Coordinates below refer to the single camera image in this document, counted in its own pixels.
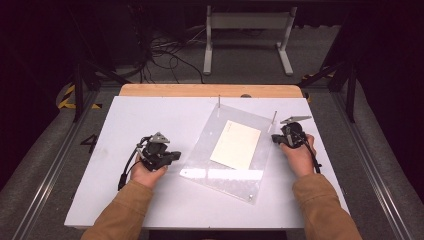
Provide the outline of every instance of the white table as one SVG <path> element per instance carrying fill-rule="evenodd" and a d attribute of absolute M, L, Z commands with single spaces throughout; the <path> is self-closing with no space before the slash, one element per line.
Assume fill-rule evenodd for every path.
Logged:
<path fill-rule="evenodd" d="M 277 145 L 270 150 L 254 205 L 194 183 L 179 175 L 212 112 L 217 97 L 115 97 L 97 146 L 65 221 L 66 226 L 92 226 L 117 193 L 119 176 L 135 144 L 143 136 L 162 132 L 169 151 L 181 151 L 155 188 L 143 227 L 146 229 L 281 230 L 302 228 L 303 219 L 291 191 L 295 176 Z M 221 104 L 272 118 L 312 115 L 304 98 L 230 98 Z M 322 173 L 346 202 L 312 119 L 301 122 L 315 136 Z"/>

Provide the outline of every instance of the tan sleeve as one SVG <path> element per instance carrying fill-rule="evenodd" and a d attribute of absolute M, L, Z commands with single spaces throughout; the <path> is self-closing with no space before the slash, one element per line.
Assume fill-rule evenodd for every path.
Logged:
<path fill-rule="evenodd" d="M 293 192 L 302 210 L 307 239 L 362 239 L 355 222 L 340 206 L 334 187 L 323 175 L 299 178 Z"/>
<path fill-rule="evenodd" d="M 152 190 L 130 180 L 81 239 L 138 239 Z"/>

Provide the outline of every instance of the black backdrop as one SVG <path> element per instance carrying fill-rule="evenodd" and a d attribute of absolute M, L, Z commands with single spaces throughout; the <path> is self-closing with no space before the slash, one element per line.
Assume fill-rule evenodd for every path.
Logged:
<path fill-rule="evenodd" d="M 389 7 L 359 61 L 358 79 L 406 177 L 424 201 L 424 7 L 407 2 Z"/>

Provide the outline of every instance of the paper sheet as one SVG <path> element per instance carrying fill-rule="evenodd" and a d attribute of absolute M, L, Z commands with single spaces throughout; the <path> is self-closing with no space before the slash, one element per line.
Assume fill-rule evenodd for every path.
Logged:
<path fill-rule="evenodd" d="M 228 120 L 211 160 L 237 170 L 249 169 L 261 131 Z"/>

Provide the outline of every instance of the plastic sheet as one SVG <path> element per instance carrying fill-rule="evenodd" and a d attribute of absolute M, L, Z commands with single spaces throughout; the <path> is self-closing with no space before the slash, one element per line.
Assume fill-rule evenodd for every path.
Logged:
<path fill-rule="evenodd" d="M 210 160 L 212 152 L 227 123 L 233 121 L 261 131 L 249 169 L 236 170 Z M 271 134 L 276 124 L 272 120 L 217 104 L 199 140 L 180 172 L 182 177 L 254 204 L 265 170 Z"/>

